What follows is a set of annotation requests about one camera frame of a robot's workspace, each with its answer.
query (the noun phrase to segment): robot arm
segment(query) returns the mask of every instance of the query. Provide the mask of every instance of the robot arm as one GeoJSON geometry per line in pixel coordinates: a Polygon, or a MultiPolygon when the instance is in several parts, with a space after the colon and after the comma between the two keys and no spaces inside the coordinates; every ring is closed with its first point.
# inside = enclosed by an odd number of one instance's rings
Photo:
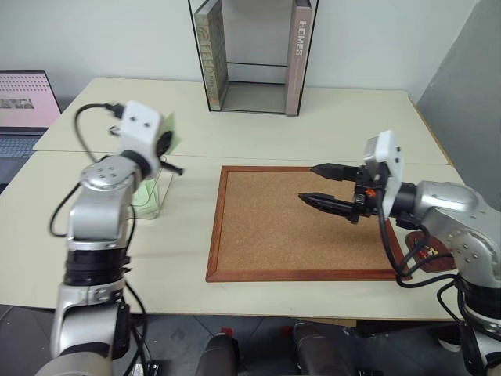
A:
{"type": "MultiPolygon", "coordinates": [[[[314,208],[344,216],[352,223],[357,223],[360,215],[378,215],[385,250],[398,284],[403,287],[421,285],[402,282],[402,277],[420,265],[440,257],[453,257],[458,269],[454,284],[464,318],[460,330],[465,364],[473,375],[486,374],[486,370],[501,364],[501,214],[467,186],[427,181],[417,185],[402,183],[402,155],[392,131],[370,139],[364,154],[366,165],[359,168],[340,164],[312,168],[327,179],[355,182],[353,202],[324,193],[300,193],[299,197],[314,208]],[[429,256],[405,272],[385,240],[384,220],[389,216],[396,218],[397,226],[422,229],[426,241],[433,235],[450,254],[429,256]]],[[[412,250],[405,260],[409,261],[418,251],[412,250]]]]}
{"type": "Polygon", "coordinates": [[[173,134],[162,130],[160,114],[140,103],[129,102],[121,118],[120,128],[114,129],[120,136],[118,154],[81,173],[52,326],[54,359],[38,376],[111,375],[111,361],[128,351],[131,323],[123,297],[130,261],[128,211],[139,184],[158,173],[159,157],[170,147],[173,134]]]}

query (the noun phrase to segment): cork board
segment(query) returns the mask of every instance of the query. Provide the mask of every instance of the cork board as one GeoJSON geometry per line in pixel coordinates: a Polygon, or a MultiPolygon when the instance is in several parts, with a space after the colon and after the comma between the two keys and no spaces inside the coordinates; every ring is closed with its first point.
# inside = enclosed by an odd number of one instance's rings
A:
{"type": "MultiPolygon", "coordinates": [[[[297,197],[322,192],[351,201],[353,187],[303,167],[222,166],[206,281],[394,280],[376,217],[352,225],[297,197]]],[[[399,262],[402,250],[387,228],[399,262]]]]}

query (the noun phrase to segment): book spine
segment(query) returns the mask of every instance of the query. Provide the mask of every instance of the book spine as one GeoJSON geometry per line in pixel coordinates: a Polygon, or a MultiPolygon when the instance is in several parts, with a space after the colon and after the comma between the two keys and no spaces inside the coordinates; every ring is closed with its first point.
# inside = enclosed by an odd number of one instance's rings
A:
{"type": "Polygon", "coordinates": [[[306,60],[312,31],[311,6],[298,6],[294,1],[290,21],[290,41],[287,64],[285,114],[296,116],[305,78],[306,60]]]}
{"type": "Polygon", "coordinates": [[[209,106],[221,110],[228,81],[221,2],[208,14],[195,14],[195,24],[209,106]]]}

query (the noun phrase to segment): floor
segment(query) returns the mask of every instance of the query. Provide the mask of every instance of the floor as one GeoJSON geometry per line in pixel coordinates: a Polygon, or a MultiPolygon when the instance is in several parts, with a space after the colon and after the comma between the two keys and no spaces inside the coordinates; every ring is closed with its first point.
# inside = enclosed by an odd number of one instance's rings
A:
{"type": "MultiPolygon", "coordinates": [[[[53,314],[44,310],[0,305],[0,374],[33,375],[49,361],[53,314]]],[[[289,330],[298,320],[256,316],[150,315],[148,347],[161,361],[160,376],[193,375],[211,336],[229,328],[240,347],[240,375],[299,374],[289,330]]],[[[460,352],[448,352],[427,327],[362,338],[354,329],[313,323],[354,367],[381,370],[385,376],[468,375],[460,352]]],[[[122,375],[135,348],[114,361],[122,375]]]]}

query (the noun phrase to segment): white table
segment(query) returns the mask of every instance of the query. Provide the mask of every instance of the white table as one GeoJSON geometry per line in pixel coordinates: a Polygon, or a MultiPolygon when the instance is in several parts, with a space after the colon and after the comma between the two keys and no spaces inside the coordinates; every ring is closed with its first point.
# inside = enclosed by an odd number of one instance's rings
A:
{"type": "MultiPolygon", "coordinates": [[[[360,162],[366,140],[394,129],[405,160],[445,165],[439,145],[402,90],[305,88],[298,117],[209,112],[201,82],[97,78],[35,146],[81,150],[73,131],[75,111],[87,103],[134,99],[163,114],[175,112],[182,143],[174,155],[360,162]]],[[[81,130],[96,152],[114,152],[108,128],[117,120],[103,109],[81,116],[81,130]]]]}
{"type": "MultiPolygon", "coordinates": [[[[152,313],[310,316],[356,319],[445,320],[438,285],[406,290],[395,282],[205,282],[221,165],[313,165],[171,156],[186,168],[169,188],[161,214],[140,220],[127,277],[152,313]]],[[[63,277],[64,240],[49,236],[54,208],[88,164],[79,152],[38,151],[0,196],[0,303],[53,308],[63,277]]],[[[452,166],[406,164],[405,180],[461,183],[452,166]]],[[[67,208],[56,223],[63,230],[67,208]]],[[[404,247],[406,231],[395,228],[404,247]]],[[[423,272],[414,280],[429,277],[423,272]]],[[[456,311],[453,291],[445,301],[456,311]]]]}

